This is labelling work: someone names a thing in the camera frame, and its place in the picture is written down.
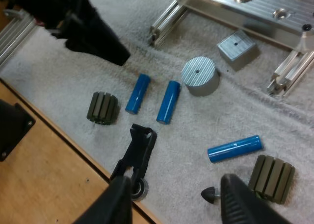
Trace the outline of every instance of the metal part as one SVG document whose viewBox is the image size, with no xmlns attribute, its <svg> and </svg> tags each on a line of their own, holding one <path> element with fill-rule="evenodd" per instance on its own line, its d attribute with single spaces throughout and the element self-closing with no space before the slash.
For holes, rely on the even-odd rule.
<svg viewBox="0 0 314 224">
<path fill-rule="evenodd" d="M 36 26 L 33 17 L 22 10 L 7 13 L 13 19 L 0 32 L 0 67 Z"/>
<path fill-rule="evenodd" d="M 0 119 L 0 161 L 2 162 L 36 121 L 19 104 L 12 106 L 2 100 L 0 100 Z"/>
<path fill-rule="evenodd" d="M 159 123 L 170 123 L 179 94 L 180 84 L 173 80 L 169 81 L 156 119 Z"/>
<path fill-rule="evenodd" d="M 283 97 L 287 96 L 313 64 L 314 51 L 303 55 L 293 50 L 275 70 L 267 88 L 268 92 L 279 94 L 283 91 Z"/>
<path fill-rule="evenodd" d="M 218 45 L 221 57 L 238 71 L 260 54 L 259 49 L 249 36 L 238 30 Z"/>
<path fill-rule="evenodd" d="M 3 13 L 7 18 L 11 19 L 17 18 L 19 20 L 22 20 L 23 17 L 25 16 L 25 12 L 23 10 L 17 11 L 13 9 L 4 9 Z"/>
<path fill-rule="evenodd" d="M 212 163 L 263 149 L 259 135 L 209 148 L 207 154 Z"/>
<path fill-rule="evenodd" d="M 213 60 L 195 57 L 188 61 L 181 72 L 182 81 L 195 96 L 207 96 L 219 86 L 219 74 Z"/>
<path fill-rule="evenodd" d="M 140 178 L 137 187 L 134 188 L 131 194 L 131 197 L 133 200 L 141 201 L 147 196 L 148 190 L 149 190 L 148 182 L 145 179 Z"/>
<path fill-rule="evenodd" d="M 284 161 L 260 155 L 257 158 L 248 187 L 262 198 L 283 204 L 290 189 L 295 168 Z"/>
<path fill-rule="evenodd" d="M 259 35 L 302 53 L 314 50 L 313 34 L 302 25 L 313 23 L 313 0 L 177 0 L 210 18 Z M 304 46 L 299 46 L 304 39 Z"/>
<path fill-rule="evenodd" d="M 126 106 L 127 112 L 134 115 L 138 113 L 150 81 L 151 78 L 148 75 L 141 74 L 139 76 Z"/>
<path fill-rule="evenodd" d="M 139 200 L 144 198 L 148 192 L 148 183 L 144 177 L 157 134 L 151 128 L 137 124 L 132 125 L 130 132 L 132 141 L 123 158 L 117 163 L 110 180 L 117 176 L 123 176 L 128 168 L 133 167 L 131 197 L 132 200 Z"/>
<path fill-rule="evenodd" d="M 118 99 L 114 95 L 95 92 L 88 109 L 87 119 L 96 124 L 109 125 L 116 121 L 119 110 Z"/>
<path fill-rule="evenodd" d="M 173 1 L 162 15 L 153 23 L 150 28 L 149 43 L 153 47 L 159 46 L 172 29 L 187 14 L 187 8 L 181 6 L 177 1 Z"/>
</svg>

